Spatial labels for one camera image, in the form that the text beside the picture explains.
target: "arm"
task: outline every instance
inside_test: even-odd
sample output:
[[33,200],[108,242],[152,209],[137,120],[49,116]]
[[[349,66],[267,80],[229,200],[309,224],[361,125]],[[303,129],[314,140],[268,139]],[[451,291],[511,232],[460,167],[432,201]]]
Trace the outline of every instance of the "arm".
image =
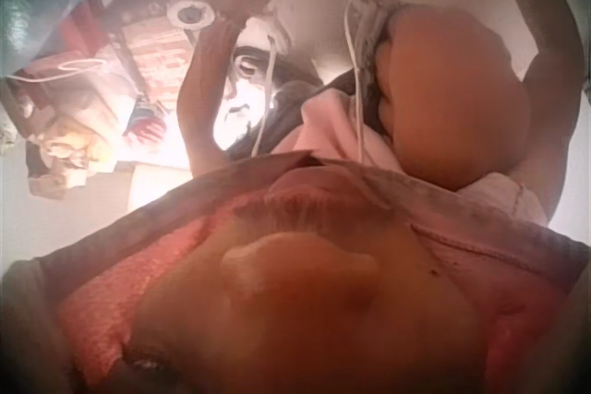
[[213,126],[220,111],[230,59],[244,26],[240,25],[216,21],[201,33],[178,95],[178,125],[194,177],[229,162],[213,139]]
[[516,1],[539,53],[524,80],[532,101],[527,153],[511,177],[537,194],[551,218],[564,187],[568,148],[579,114],[583,48],[566,0]]
[[213,139],[213,126],[238,36],[247,20],[262,12],[270,1],[220,0],[218,7],[227,19],[217,20],[199,36],[177,105],[178,124],[194,177],[229,163]]

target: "eye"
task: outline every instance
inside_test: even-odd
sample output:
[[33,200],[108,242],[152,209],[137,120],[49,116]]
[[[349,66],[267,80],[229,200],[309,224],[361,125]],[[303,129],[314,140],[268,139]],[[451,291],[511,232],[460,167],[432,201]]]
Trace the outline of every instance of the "eye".
[[138,376],[163,385],[179,381],[178,373],[156,352],[124,350],[123,360]]

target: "skin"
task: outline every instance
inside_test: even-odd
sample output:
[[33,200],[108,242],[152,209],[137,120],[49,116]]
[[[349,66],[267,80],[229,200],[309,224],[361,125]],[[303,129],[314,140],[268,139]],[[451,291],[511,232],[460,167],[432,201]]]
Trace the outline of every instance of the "skin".
[[[231,20],[199,39],[178,104],[196,177],[228,162],[211,129],[238,33],[265,1],[225,0]],[[582,51],[564,0],[517,1],[540,49],[523,84],[498,37],[466,13],[409,10],[376,54],[380,115],[411,175],[456,190],[507,173],[551,216]],[[149,288],[131,377],[170,392],[478,392],[478,318],[412,231],[350,185],[299,183],[235,211]]]
[[163,365],[137,377],[208,393],[478,392],[472,305],[376,197],[319,170],[234,210],[149,288],[127,364]]
[[376,52],[380,118],[403,170],[456,191],[525,155],[531,101],[501,38],[470,14],[410,6]]

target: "white cord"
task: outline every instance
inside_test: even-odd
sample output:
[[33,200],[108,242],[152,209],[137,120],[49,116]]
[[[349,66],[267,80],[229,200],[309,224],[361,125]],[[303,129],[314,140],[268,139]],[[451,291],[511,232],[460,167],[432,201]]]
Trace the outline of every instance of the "white cord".
[[[79,68],[75,66],[71,66],[74,64],[94,64],[91,66],[87,66],[85,68]],[[14,80],[20,80],[21,82],[27,83],[44,83],[44,82],[51,82],[53,80],[60,80],[62,78],[72,78],[77,76],[78,74],[87,73],[89,71],[93,71],[97,68],[101,68],[105,66],[107,63],[106,60],[102,59],[79,59],[79,60],[70,60],[68,62],[64,62],[57,66],[57,69],[60,71],[66,71],[65,74],[58,74],[56,76],[50,76],[48,78],[23,78],[21,76],[7,76],[8,78],[12,78]]]
[[353,44],[353,37],[351,34],[351,26],[349,24],[349,12],[353,0],[347,0],[347,6],[344,9],[344,35],[347,39],[347,46],[351,54],[353,68],[355,72],[355,107],[356,107],[356,126],[357,126],[357,159],[359,163],[365,163],[365,140],[364,140],[364,116],[363,116],[363,100],[361,97],[361,80],[359,78],[359,64],[356,57],[356,49]]
[[271,51],[269,56],[269,66],[267,67],[267,76],[265,77],[265,114],[262,116],[260,121],[260,130],[257,135],[257,141],[252,149],[252,157],[259,155],[260,142],[262,141],[262,134],[265,131],[265,125],[267,124],[267,117],[271,109],[272,89],[273,89],[273,72],[275,70],[275,62],[277,61],[277,43],[272,36],[269,36],[269,44],[271,45]]

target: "red fabric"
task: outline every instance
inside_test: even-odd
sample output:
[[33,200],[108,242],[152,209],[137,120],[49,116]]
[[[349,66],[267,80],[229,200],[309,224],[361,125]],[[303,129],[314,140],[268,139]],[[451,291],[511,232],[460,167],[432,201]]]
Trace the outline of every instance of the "red fabric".
[[[134,308],[148,285],[189,253],[192,246],[204,241],[208,227],[222,219],[237,201],[207,223],[193,221],[120,262],[61,304],[59,321],[72,345],[76,364],[90,385],[106,377],[121,357]],[[470,250],[425,233],[417,235],[481,313],[488,335],[487,392],[506,392],[524,353],[548,328],[567,294],[548,277],[527,270],[501,252],[497,254],[494,248]],[[527,257],[519,257],[519,249],[516,245],[515,256],[527,263]]]

